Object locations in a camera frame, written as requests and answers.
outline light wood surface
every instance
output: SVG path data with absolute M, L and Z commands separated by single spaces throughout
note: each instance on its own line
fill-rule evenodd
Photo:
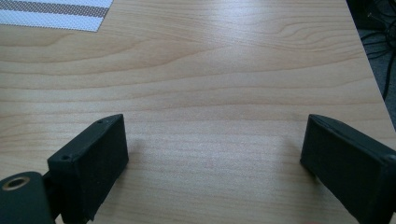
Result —
M 97 224 L 357 223 L 299 164 L 308 114 L 396 148 L 344 0 L 114 0 L 98 33 L 0 26 L 0 179 L 117 113 L 130 162 Z

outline screw hole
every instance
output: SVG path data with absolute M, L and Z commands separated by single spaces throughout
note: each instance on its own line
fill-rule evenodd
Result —
M 27 176 L 19 176 L 16 178 L 13 178 L 9 180 L 6 184 L 3 185 L 3 190 L 14 190 L 14 189 L 19 189 L 25 184 L 27 184 L 30 181 L 30 178 Z

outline wooden table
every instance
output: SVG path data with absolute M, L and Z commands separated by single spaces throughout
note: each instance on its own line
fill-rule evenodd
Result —
M 114 0 L 98 33 L 0 26 L 0 73 L 0 178 L 124 114 L 96 224 L 357 223 L 299 163 L 308 114 L 396 147 L 344 0 Z

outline black clamp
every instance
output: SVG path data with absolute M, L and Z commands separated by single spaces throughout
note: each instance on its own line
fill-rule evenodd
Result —
M 123 115 L 97 120 L 48 159 L 44 175 L 0 181 L 0 223 L 87 223 L 128 163 Z
M 345 123 L 310 115 L 301 164 L 362 224 L 389 223 L 396 208 L 396 152 Z

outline black cable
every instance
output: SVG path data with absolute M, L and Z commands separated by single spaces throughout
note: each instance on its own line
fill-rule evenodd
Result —
M 395 41 L 395 34 L 392 34 L 390 31 L 392 30 L 392 27 L 396 27 L 395 26 L 395 24 L 396 24 L 396 20 L 394 20 L 391 24 L 390 24 L 390 26 L 388 27 L 388 29 L 386 30 L 386 34 L 385 34 L 385 39 L 387 40 L 387 44 L 388 44 L 388 46 L 391 48 L 391 49 L 393 49 L 393 50 L 396 50 L 396 45 L 394 46 L 394 45 L 392 45 L 391 43 L 393 42 L 393 41 Z
M 384 99 L 384 101 L 387 99 L 387 96 L 388 96 L 390 74 L 391 74 L 391 70 L 392 70 L 393 61 L 395 60 L 395 56 L 396 56 L 396 51 L 394 50 L 392 53 L 392 56 L 390 56 L 390 60 L 388 63 L 387 77 L 385 79 L 384 92 L 382 93 L 382 99 Z
M 368 57 L 369 60 L 377 59 L 377 58 L 380 58 L 380 57 L 382 57 L 382 56 L 388 54 L 388 53 L 390 52 L 390 50 L 385 50 L 385 51 L 382 51 L 382 52 L 383 52 L 383 53 L 381 53 L 381 54 L 379 54 L 379 55 L 376 55 L 376 56 L 374 56 L 374 57 L 371 57 L 371 58 L 368 57 L 368 54 L 367 54 L 367 57 Z
M 370 43 L 365 43 L 363 44 L 363 46 L 369 46 L 369 45 L 376 45 L 376 44 L 383 44 L 383 43 L 387 43 L 388 41 L 384 40 L 384 41 L 376 41 L 376 42 L 370 42 Z
M 390 4 L 390 8 L 393 10 L 394 13 L 396 13 L 396 3 L 392 0 L 388 0 L 388 2 Z
M 383 32 L 383 31 L 377 31 L 377 32 L 374 32 L 374 33 L 370 33 L 370 34 L 368 34 L 368 35 L 362 36 L 362 37 L 361 37 L 361 41 L 363 41 L 363 40 L 365 40 L 365 39 L 367 39 L 368 37 L 373 36 L 373 35 L 386 35 L 386 33 Z
M 370 52 L 370 53 L 366 52 L 366 54 L 367 54 L 367 56 L 369 56 L 369 55 L 373 55 L 373 54 L 377 54 L 377 53 L 383 53 L 383 52 L 390 52 L 390 49 L 381 49 L 379 51 Z
M 378 9 L 379 14 L 382 15 L 382 16 L 386 16 L 386 17 L 396 17 L 396 13 L 395 13 L 395 15 L 389 15 L 389 14 L 387 14 L 387 13 L 382 12 L 381 9 L 379 9 L 379 7 L 378 7 L 378 3 L 379 3 L 380 1 L 381 1 L 381 0 L 376 0 L 376 1 L 374 1 L 374 4 L 377 5 L 377 9 Z

